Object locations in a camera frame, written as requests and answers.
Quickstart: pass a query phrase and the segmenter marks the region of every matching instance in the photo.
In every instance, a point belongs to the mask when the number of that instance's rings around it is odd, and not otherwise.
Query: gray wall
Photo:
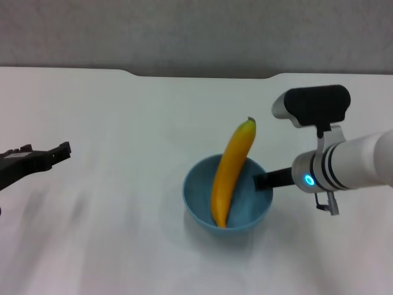
[[[393,1],[0,0],[0,65],[393,73]]]

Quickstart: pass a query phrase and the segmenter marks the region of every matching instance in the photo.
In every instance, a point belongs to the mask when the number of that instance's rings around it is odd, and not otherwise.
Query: blue led light
[[[305,175],[305,181],[306,181],[306,184],[308,184],[309,186],[315,185],[314,179],[308,174]]]

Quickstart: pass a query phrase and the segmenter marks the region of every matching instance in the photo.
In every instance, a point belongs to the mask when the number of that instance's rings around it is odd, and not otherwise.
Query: yellow banana
[[[227,217],[241,169],[254,142],[257,124],[251,117],[232,135],[214,177],[211,214],[218,227],[227,226]]]

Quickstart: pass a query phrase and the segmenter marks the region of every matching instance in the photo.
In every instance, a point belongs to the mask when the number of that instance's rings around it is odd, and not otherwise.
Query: white table
[[[0,152],[69,141],[72,157],[0,192],[0,294],[392,294],[393,189],[336,194],[315,209],[274,190],[252,234],[214,238],[185,212],[182,182],[247,116],[249,157],[285,168],[314,128],[271,115],[293,87],[342,84],[347,139],[393,128],[393,76],[265,80],[137,77],[95,69],[0,68]]]

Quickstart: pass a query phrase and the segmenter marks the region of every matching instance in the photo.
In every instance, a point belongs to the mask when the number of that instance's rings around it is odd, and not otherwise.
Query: blue bowl
[[[210,198],[221,157],[208,157],[190,170],[183,184],[184,203],[195,221],[206,230],[217,235],[242,234],[254,228],[266,215],[273,190],[255,191],[252,177],[266,171],[247,158],[233,193],[227,228],[217,227],[210,212]]]

